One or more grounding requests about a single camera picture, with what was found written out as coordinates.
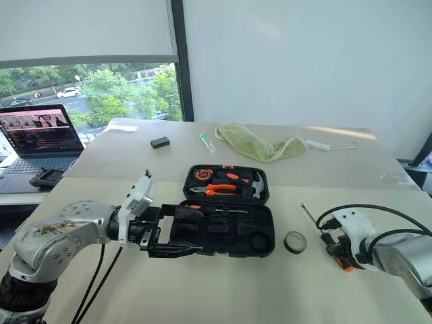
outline laptop screen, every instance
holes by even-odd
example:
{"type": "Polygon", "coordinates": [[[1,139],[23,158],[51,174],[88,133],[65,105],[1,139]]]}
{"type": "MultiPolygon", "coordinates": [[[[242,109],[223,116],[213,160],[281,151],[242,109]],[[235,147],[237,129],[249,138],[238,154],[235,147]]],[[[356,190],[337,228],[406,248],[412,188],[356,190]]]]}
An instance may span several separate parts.
{"type": "Polygon", "coordinates": [[[19,155],[83,150],[63,105],[0,109],[0,129],[19,155]]]}

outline cloth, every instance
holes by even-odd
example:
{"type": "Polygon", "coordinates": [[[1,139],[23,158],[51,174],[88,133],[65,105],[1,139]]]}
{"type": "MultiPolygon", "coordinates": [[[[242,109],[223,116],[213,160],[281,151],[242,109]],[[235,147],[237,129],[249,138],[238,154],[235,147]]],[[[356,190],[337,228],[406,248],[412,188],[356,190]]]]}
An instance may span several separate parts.
{"type": "Polygon", "coordinates": [[[295,157],[307,148],[299,137],[271,144],[259,138],[245,125],[237,123],[216,126],[215,136],[219,140],[226,140],[236,152],[264,163],[295,157]]]}

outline tool case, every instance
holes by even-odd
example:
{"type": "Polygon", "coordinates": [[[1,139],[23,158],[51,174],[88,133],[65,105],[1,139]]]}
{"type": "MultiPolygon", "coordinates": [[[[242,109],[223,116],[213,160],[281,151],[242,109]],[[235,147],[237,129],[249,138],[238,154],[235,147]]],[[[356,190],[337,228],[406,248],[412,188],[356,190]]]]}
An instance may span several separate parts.
{"type": "Polygon", "coordinates": [[[269,189],[263,170],[194,165],[183,192],[187,200],[174,212],[171,241],[202,246],[202,254],[228,253],[230,257],[266,257],[274,249],[273,217],[264,205],[269,189]],[[234,189],[227,189],[227,184],[234,189]],[[205,189],[196,192],[193,188],[205,189]]]}

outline black cable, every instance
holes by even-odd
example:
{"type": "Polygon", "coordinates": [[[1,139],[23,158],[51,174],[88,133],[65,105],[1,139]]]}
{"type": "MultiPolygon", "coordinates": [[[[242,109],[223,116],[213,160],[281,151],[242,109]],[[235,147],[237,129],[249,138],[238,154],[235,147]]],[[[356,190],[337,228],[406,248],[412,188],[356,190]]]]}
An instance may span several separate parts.
{"type": "Polygon", "coordinates": [[[422,231],[419,229],[411,229],[411,228],[402,228],[402,229],[393,229],[392,231],[384,232],[382,234],[379,234],[376,238],[374,238],[369,244],[369,247],[367,249],[367,259],[369,262],[373,262],[373,247],[380,241],[382,238],[385,238],[387,236],[393,235],[393,234],[399,234],[399,233],[413,233],[413,234],[420,234],[420,235],[426,235],[431,236],[431,232],[422,231]]]}
{"type": "Polygon", "coordinates": [[[81,300],[81,304],[80,304],[80,306],[79,306],[78,309],[76,310],[76,313],[75,313],[74,319],[72,319],[71,324],[75,324],[75,321],[76,321],[76,319],[78,318],[78,316],[79,316],[79,314],[80,314],[80,312],[81,312],[81,310],[82,310],[82,307],[84,306],[84,303],[85,303],[86,300],[87,300],[88,294],[90,293],[90,291],[91,291],[91,289],[92,289],[92,287],[93,287],[93,283],[94,283],[95,280],[96,280],[96,277],[97,277],[97,275],[98,275],[98,273],[99,273],[99,270],[101,270],[101,265],[102,265],[102,261],[103,261],[103,256],[104,256],[104,254],[105,254],[105,244],[102,244],[102,248],[101,248],[101,256],[99,257],[99,262],[98,262],[98,264],[97,264],[96,271],[94,272],[94,275],[93,275],[92,279],[90,280],[90,283],[88,284],[88,287],[87,287],[86,293],[84,294],[84,297],[83,297],[82,300],[81,300]]]}
{"type": "Polygon", "coordinates": [[[388,213],[397,215],[401,218],[406,219],[407,221],[409,221],[410,223],[414,224],[415,226],[417,226],[418,228],[421,228],[424,232],[428,232],[428,233],[432,233],[426,226],[424,226],[422,223],[416,221],[415,219],[409,217],[408,215],[405,215],[403,213],[401,213],[400,211],[397,211],[395,209],[391,209],[388,207],[383,207],[383,206],[378,206],[378,205],[369,205],[369,204],[351,204],[351,205],[343,205],[343,206],[339,206],[339,207],[335,207],[332,209],[329,209],[328,211],[324,212],[324,214],[322,214],[320,217],[318,217],[317,222],[316,222],[316,226],[319,230],[323,230],[323,228],[319,225],[320,222],[323,220],[323,218],[325,216],[327,216],[328,214],[331,214],[335,211],[340,211],[341,209],[347,209],[347,208],[369,208],[369,209],[378,209],[380,211],[386,211],[388,213]]]}
{"type": "Polygon", "coordinates": [[[111,264],[108,267],[107,272],[104,274],[100,284],[97,286],[96,290],[94,291],[92,297],[90,298],[90,300],[88,301],[88,304],[86,306],[86,308],[84,308],[84,310],[82,311],[80,317],[78,317],[78,320],[74,323],[74,324],[79,324],[82,320],[82,318],[84,317],[84,315],[87,313],[88,309],[90,308],[91,304],[93,303],[93,301],[95,300],[97,294],[99,293],[99,290],[101,290],[103,284],[105,283],[105,281],[107,280],[111,270],[113,269],[115,263],[117,262],[117,259],[120,256],[120,253],[122,252],[123,248],[119,248],[117,250],[117,253],[115,254],[114,259],[112,260],[111,264]]]}

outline orange pliers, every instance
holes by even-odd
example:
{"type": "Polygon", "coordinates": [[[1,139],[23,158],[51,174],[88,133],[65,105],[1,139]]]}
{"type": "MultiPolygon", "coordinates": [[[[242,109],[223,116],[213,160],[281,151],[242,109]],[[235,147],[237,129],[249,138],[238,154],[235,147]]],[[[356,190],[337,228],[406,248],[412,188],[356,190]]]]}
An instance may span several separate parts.
{"type": "Polygon", "coordinates": [[[236,194],[236,186],[232,184],[208,184],[205,187],[191,187],[189,190],[192,192],[204,192],[204,194],[208,197],[213,197],[216,195],[232,196],[236,194]],[[218,192],[218,190],[231,190],[234,192],[218,192]]]}

